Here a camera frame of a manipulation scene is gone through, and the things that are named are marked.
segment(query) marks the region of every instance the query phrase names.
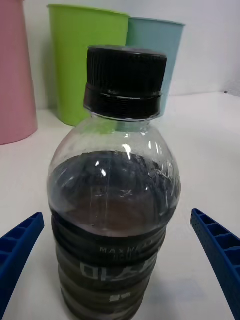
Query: plastic bottle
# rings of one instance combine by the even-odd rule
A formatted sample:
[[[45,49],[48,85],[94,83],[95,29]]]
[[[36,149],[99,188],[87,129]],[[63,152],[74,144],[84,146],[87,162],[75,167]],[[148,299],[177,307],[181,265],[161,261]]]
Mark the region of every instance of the plastic bottle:
[[[150,120],[166,56],[91,46],[84,107],[53,157],[48,199],[61,289],[82,320],[139,309],[181,192],[178,166]]]

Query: blue plastic piece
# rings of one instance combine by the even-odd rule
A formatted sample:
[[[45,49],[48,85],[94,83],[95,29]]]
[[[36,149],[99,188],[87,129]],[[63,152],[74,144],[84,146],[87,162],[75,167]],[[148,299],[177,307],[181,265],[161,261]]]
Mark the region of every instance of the blue plastic piece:
[[[191,225],[211,263],[236,320],[240,320],[240,239],[197,209]]]
[[[38,212],[0,238],[0,319],[44,226]]]

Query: light blue cup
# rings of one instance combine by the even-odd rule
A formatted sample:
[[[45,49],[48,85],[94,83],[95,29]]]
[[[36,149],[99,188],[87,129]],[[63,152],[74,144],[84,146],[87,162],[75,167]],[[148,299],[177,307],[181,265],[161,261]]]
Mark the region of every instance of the light blue cup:
[[[164,114],[184,24],[170,21],[130,18],[126,45],[161,52],[167,56],[162,84],[161,112]]]

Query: pink cup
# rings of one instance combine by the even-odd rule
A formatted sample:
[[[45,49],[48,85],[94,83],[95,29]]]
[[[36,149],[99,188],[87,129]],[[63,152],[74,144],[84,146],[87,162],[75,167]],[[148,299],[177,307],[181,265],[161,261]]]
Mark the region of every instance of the pink cup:
[[[0,0],[0,145],[38,129],[22,0]]]

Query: white table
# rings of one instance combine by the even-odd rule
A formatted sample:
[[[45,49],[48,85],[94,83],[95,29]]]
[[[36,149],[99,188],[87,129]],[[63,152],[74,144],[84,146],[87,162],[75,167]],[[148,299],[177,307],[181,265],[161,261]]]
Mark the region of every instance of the white table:
[[[38,131],[0,146],[0,236],[42,211],[45,229],[21,274],[4,320],[73,319],[63,302],[46,180],[70,131],[49,110]],[[190,226],[199,208],[240,237],[240,98],[223,93],[171,97],[155,120],[177,159],[182,192],[135,320],[233,320],[205,252]]]

